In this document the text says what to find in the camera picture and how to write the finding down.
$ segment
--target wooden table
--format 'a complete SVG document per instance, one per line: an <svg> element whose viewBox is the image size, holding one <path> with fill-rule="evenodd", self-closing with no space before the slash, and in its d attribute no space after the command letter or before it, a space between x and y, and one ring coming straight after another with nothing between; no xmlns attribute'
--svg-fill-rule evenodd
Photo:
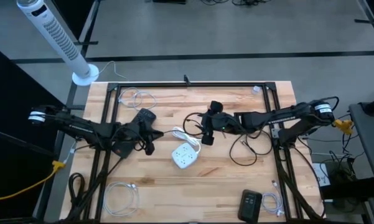
<svg viewBox="0 0 374 224"><path fill-rule="evenodd" d="M83 116L85 119L100 122L107 84L91 85ZM296 103L291 82L276 82L276 86L282 108ZM262 92L253 95L250 87L141 88L141 90L149 91L157 99L157 105L151 109L157 116L153 128L161 131L171 130L174 126L182 127L187 114L205 112L212 100L222 102L224 112L230 114L236 111L265 112ZM124 94L124 98L129 98L131 95L130 91ZM141 106L148 107L151 104L152 99L144 95ZM136 114L134 108L119 105L117 121L130 122ZM295 122L289 121L285 125L289 127ZM101 222L240 222L237 212L244 189L276 193L276 189L271 184L271 180L278 181L274 154L259 156L257 163L252 166L238 166L228 155L230 146L237 136L226 134L227 138L224 138L222 133L215 132L214 137L213 146L202 146L195 164L186 169L179 169L171 159L171 152L183 143L171 133L154 141L156 150L151 156L145 155L144 152L132 152L108 177L107 184L115 181L136 184L141 199L139 210L130 217L113 217L103 211ZM262 134L258 139L251 139L250 144L257 152L265 152L269 149L270 141L265 134ZM311 161L308 149L299 142L296 146ZM249 163L253 159L252 153L239 142L235 144L232 154L241 163ZM71 174L74 172L83 174L88 183L93 155L94 150L91 149L77 151ZM323 206L316 178L295 150L291 151L291 157L299 191L314 210L321 214ZM112 154L110 167L117 160L118 157ZM126 195L123 187L114 189L109 198L109 206L122 207L129 200ZM98 192L93 197L91 217L95 213L97 196ZM292 214L295 214L290 192L288 196ZM274 202L270 199L268 205L274 206ZM70 206L67 189L61 218L67 216ZM284 216L276 217L263 209L260 211L259 222L284 221Z"/></svg>

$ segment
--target black remote control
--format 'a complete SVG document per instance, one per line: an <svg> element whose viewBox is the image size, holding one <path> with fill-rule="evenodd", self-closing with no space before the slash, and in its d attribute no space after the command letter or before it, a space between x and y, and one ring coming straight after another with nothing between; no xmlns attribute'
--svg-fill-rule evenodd
<svg viewBox="0 0 374 224"><path fill-rule="evenodd" d="M244 222L256 224L259 220L261 193L251 190L242 192L241 204L239 206L238 218Z"/></svg>
<svg viewBox="0 0 374 224"><path fill-rule="evenodd" d="M131 122L133 123L141 120L146 121L148 122L148 124L152 125L156 120L156 115L145 108L141 108L141 110L138 111L138 114L133 118Z"/></svg>

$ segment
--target power adapter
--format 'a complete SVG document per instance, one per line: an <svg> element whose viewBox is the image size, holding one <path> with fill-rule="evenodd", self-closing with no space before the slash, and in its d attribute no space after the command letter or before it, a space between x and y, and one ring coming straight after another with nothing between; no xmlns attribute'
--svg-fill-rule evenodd
<svg viewBox="0 0 374 224"><path fill-rule="evenodd" d="M197 160L198 153L186 142L172 152L172 158L180 169L185 169Z"/></svg>
<svg viewBox="0 0 374 224"><path fill-rule="evenodd" d="M197 160L201 149L201 140L189 136L179 127L173 128L173 136L187 141L172 152L173 161L180 169L185 169ZM192 146L198 146L198 151L195 151Z"/></svg>

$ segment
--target charging cable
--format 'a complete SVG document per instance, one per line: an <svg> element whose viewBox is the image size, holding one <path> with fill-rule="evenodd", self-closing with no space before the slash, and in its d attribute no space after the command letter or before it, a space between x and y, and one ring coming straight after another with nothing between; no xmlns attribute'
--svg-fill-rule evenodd
<svg viewBox="0 0 374 224"><path fill-rule="evenodd" d="M107 197L108 197L108 194L111 192L112 188L119 186L119 185L122 185L128 189L131 199L122 208L118 210L111 210L108 206ZM125 212L127 209L131 208L134 201L136 201L135 203L136 206L130 212ZM128 184L124 182L112 182L108 184L108 186L105 189L105 194L104 194L104 209L106 210L106 212L108 212L112 216L125 217L125 216L133 214L138 209L138 207L139 207L139 193L138 193L138 188L135 184Z"/></svg>
<svg viewBox="0 0 374 224"><path fill-rule="evenodd" d="M68 155L67 155L67 158L66 158L62 163L66 164L66 163L68 162L69 155L75 153L75 148L74 148L74 146L76 145L76 142L77 142L77 141L74 141L73 144L72 144L72 146L70 146L70 150L69 150L69 153L68 153Z"/></svg>
<svg viewBox="0 0 374 224"><path fill-rule="evenodd" d="M278 187L278 184L275 182L275 180L272 180L271 182L273 183L273 186L277 190L279 197L276 194L273 194L273 193L264 193L263 194L263 199L261 200L261 205L263 206L263 208L268 213L276 214L276 216L279 217L280 215L284 214L284 211L282 211L282 208L283 208L282 195L281 195L281 191ZM266 206L266 204L264 202L266 197L272 197L274 199L275 205L276 205L275 208L269 208L269 207Z"/></svg>
<svg viewBox="0 0 374 224"><path fill-rule="evenodd" d="M135 90L136 92L130 98L122 99L122 96L124 95L124 93L126 93L129 90ZM118 102L122 103L123 105L125 105L127 107L134 108L135 110L139 111L139 109L137 108L137 106L139 106L143 102L143 94L147 94L148 96L152 97L152 99L154 100L154 104L151 105L150 107L146 108L146 109L149 110L149 109L155 107L156 106L156 98L155 98L155 96L153 96L152 94L150 94L148 91L140 91L136 87L130 87L130 88L127 88L124 91L122 91L120 93L120 95L119 95ZM136 103L137 96L140 96L139 97L140 98L140 102L138 102L138 103ZM131 106L129 106L126 103L126 101L128 101L128 100L131 100L133 102L133 104Z"/></svg>
<svg viewBox="0 0 374 224"><path fill-rule="evenodd" d="M114 61L110 61L110 62L108 62L108 63L105 65L105 67L104 67L101 71L98 72L97 75L103 73L103 72L105 71L105 69L107 68L107 66L108 66L110 63L113 63L113 71L114 71L114 73L115 73L117 76L122 77L122 78L124 78L124 79L127 80L127 81L130 81L127 77L120 75L120 74L116 71L116 62L114 62Z"/></svg>
<svg viewBox="0 0 374 224"><path fill-rule="evenodd" d="M197 151L197 154L199 154L200 149L201 149L200 139L189 136L187 133L184 132L183 129L179 127L173 128L173 136L179 139L186 140L191 146L198 146L199 149Z"/></svg>

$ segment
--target power outlet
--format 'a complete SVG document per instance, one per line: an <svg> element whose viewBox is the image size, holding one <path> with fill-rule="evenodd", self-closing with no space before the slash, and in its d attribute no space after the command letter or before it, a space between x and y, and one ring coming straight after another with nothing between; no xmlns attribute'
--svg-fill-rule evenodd
<svg viewBox="0 0 374 224"><path fill-rule="evenodd" d="M185 169L197 160L198 154L189 143L184 143L172 152L172 158L177 166Z"/></svg>

